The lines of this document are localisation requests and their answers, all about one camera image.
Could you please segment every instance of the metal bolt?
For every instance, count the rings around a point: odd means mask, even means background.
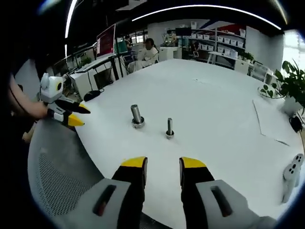
[[[144,126],[144,118],[140,115],[140,111],[137,104],[133,104],[130,107],[133,115],[132,125],[134,128],[141,128]]]
[[[167,119],[167,131],[166,131],[165,135],[168,139],[171,139],[174,135],[172,118]]]

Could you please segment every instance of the white flower pot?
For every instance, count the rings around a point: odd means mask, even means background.
[[[299,102],[296,102],[294,97],[287,96],[282,111],[284,111],[289,117],[292,117],[302,108],[302,105]]]

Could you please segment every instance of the computer monitor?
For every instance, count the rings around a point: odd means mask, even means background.
[[[104,30],[96,38],[96,56],[103,56],[105,54],[114,52],[114,38],[115,38],[115,24]]]

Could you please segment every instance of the seated person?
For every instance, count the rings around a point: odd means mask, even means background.
[[[128,65],[129,73],[153,65],[158,62],[159,52],[154,45],[153,39],[148,38],[145,41],[145,49],[138,55],[138,60]]]

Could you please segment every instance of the ceiling light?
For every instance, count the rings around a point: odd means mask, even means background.
[[[70,23],[71,23],[71,18],[72,18],[72,14],[75,8],[77,0],[72,0],[70,9],[69,9],[69,13],[68,13],[68,18],[67,18],[67,23],[66,23],[66,32],[65,32],[65,38],[68,38],[68,34],[69,34],[69,28],[70,28]],[[67,57],[67,45],[65,45],[65,55]]]
[[[271,21],[268,21],[267,19],[265,18],[262,18],[256,14],[253,14],[253,13],[250,13],[250,12],[247,12],[247,11],[244,11],[244,10],[239,10],[239,9],[236,9],[236,8],[232,8],[232,7],[227,7],[227,6],[216,6],[216,5],[187,5],[187,6],[175,6],[175,7],[170,7],[170,8],[167,8],[167,9],[163,9],[163,10],[157,10],[155,12],[151,12],[151,13],[148,13],[148,14],[145,14],[141,17],[138,17],[138,18],[135,18],[133,19],[132,21],[136,21],[138,19],[141,19],[141,18],[144,18],[146,16],[149,16],[149,15],[152,15],[152,14],[155,14],[155,13],[160,13],[160,12],[163,12],[163,11],[167,11],[167,10],[174,10],[174,9],[180,9],[180,8],[188,8],[188,7],[213,7],[213,8],[221,8],[221,9],[226,9],[226,10],[234,10],[234,11],[237,11],[237,12],[241,12],[241,13],[245,13],[245,14],[248,14],[248,15],[251,15],[253,17],[256,17],[258,19],[261,19],[265,22],[267,22],[268,24],[276,27],[278,30],[281,30],[281,27],[275,25],[274,23],[272,23]]]

